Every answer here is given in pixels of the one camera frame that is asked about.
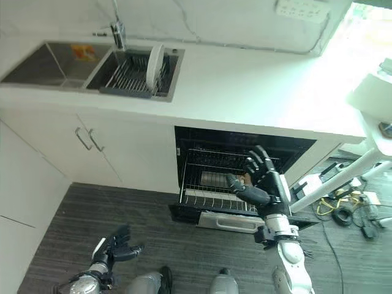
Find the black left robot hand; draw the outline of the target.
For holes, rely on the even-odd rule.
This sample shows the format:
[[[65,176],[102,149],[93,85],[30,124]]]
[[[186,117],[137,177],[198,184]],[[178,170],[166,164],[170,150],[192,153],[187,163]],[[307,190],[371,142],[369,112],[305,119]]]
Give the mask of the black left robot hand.
[[[145,249],[144,244],[130,245],[130,226],[120,225],[109,236],[102,237],[92,253],[92,263],[107,266],[126,262],[138,257]]]

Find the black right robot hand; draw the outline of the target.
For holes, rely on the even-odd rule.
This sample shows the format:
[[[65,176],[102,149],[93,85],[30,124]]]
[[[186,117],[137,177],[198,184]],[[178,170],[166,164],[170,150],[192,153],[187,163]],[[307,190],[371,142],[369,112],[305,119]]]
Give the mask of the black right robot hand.
[[[281,174],[266,150],[256,145],[248,155],[245,171],[250,182],[241,182],[235,175],[227,173],[225,179],[228,187],[239,199],[253,205],[263,219],[270,214],[289,215],[289,199]]]

